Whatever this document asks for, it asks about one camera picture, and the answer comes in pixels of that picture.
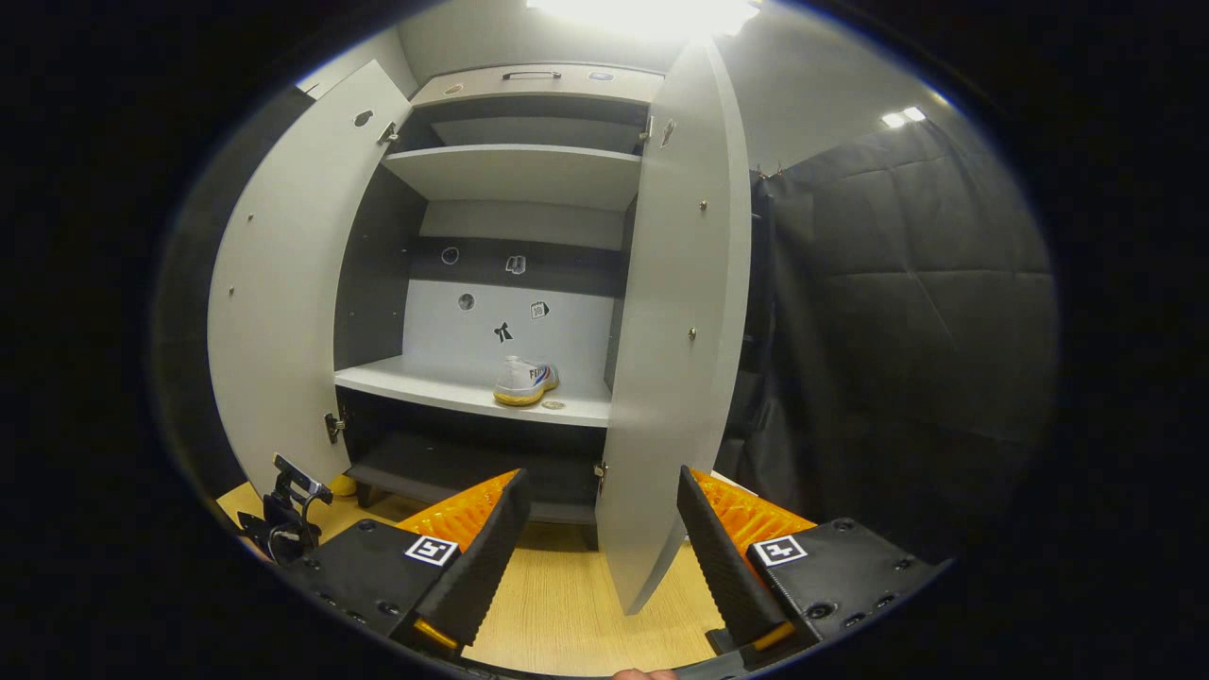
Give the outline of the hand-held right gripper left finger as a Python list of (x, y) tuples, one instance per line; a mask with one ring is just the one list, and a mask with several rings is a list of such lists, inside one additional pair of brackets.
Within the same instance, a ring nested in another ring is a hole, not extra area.
[(285, 569), (374, 636), (457, 658), (474, 644), (530, 519), (526, 469), (509, 469), (403, 521), (363, 519)]

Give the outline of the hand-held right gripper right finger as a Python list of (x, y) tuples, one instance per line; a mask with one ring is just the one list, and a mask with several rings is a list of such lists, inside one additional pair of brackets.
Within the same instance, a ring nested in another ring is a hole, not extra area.
[(850, 636), (936, 577), (860, 521), (811, 521), (700, 469), (679, 469), (676, 506), (723, 621), (715, 650), (748, 668)]

